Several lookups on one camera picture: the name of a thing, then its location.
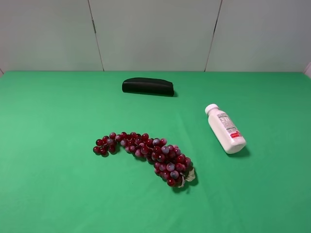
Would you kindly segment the white plastic bottle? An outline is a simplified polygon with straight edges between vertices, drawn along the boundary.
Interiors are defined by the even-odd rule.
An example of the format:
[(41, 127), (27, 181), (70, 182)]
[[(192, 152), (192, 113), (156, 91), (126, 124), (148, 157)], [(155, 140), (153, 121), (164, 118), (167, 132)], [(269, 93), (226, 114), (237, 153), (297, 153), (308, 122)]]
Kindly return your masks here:
[(216, 104), (205, 108), (208, 123), (219, 143), (227, 154), (234, 154), (246, 146), (246, 140), (235, 126), (229, 115)]

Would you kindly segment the black glasses case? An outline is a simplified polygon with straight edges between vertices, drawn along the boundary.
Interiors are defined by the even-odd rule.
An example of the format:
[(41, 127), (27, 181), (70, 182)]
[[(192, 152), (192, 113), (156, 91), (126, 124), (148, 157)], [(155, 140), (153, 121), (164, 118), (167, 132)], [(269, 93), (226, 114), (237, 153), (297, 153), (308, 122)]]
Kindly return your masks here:
[(152, 94), (173, 97), (175, 94), (173, 83), (163, 79), (135, 77), (122, 83), (125, 93)]

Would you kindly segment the red grape bunch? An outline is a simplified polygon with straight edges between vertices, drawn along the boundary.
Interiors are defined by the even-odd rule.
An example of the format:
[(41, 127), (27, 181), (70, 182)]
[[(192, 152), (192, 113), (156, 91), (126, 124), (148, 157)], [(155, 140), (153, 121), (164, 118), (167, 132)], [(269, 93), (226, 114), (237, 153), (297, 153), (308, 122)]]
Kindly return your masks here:
[(151, 138), (147, 133), (111, 132), (96, 140), (93, 153), (106, 157), (119, 147), (152, 164), (155, 174), (170, 187), (182, 188), (196, 179), (192, 160), (177, 145), (168, 144), (165, 138)]

